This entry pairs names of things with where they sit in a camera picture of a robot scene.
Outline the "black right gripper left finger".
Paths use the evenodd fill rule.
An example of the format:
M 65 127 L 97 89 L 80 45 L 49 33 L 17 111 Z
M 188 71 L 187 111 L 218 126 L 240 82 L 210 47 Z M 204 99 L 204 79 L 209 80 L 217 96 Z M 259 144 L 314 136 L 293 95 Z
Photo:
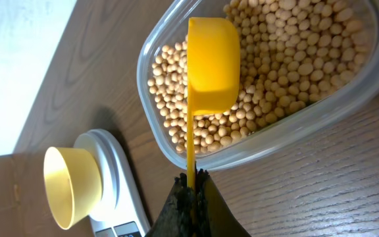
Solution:
M 187 176 L 180 173 L 174 178 L 172 189 L 163 208 L 146 237 L 193 236 L 193 190 L 187 186 Z

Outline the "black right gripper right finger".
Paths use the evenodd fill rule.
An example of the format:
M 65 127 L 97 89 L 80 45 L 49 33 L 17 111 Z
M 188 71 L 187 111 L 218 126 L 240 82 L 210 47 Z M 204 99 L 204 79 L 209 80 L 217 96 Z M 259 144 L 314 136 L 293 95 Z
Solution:
M 208 171 L 200 169 L 195 177 L 197 194 L 197 236 L 250 237 L 233 216 Z

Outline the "yellow measuring scoop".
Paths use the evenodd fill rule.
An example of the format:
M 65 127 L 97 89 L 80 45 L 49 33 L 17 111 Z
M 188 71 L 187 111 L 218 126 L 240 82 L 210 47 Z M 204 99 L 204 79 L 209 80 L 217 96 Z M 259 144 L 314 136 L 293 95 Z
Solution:
M 191 17 L 187 68 L 187 185 L 194 190 L 194 117 L 223 113 L 238 96 L 240 39 L 235 26 L 225 18 Z

